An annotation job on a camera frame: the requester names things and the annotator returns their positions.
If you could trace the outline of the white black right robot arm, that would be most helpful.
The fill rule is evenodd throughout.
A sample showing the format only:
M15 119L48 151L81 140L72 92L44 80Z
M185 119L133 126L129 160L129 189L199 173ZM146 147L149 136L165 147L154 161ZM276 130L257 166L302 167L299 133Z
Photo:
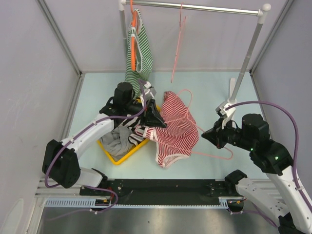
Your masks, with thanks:
M281 234L310 234L312 212L308 198L300 184L299 176L293 173L294 160L288 150L270 138L269 125L259 114L246 114L241 127L233 127L232 121L223 123L221 117L213 128L202 137L217 148L231 144L247 150L252 162L264 172L275 185L283 201L279 202L257 187L245 173L235 170L225 177L225 191L229 195L241 195L251 201Z

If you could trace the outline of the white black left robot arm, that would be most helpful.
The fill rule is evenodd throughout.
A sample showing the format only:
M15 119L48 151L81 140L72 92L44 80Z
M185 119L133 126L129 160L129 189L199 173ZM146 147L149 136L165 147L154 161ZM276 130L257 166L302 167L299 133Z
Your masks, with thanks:
M84 129L61 141L53 139L48 142L42 165L47 188L62 186L67 189L78 185L90 187L97 195L104 194L108 189L104 175L95 169L80 167L78 160L83 153L125 119L136 118L142 126L167 126L156 107L154 87L143 80L139 80L139 86L141 95L135 98L130 83L119 83L114 95Z

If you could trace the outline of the red white striped tank top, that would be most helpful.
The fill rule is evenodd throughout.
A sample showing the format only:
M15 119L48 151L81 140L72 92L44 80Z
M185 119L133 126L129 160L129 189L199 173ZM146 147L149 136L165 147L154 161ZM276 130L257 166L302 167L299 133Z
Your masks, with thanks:
M143 137L156 143L156 162L168 168L181 159L187 159L198 143L196 121L178 94L164 92L160 115L166 128L147 127Z

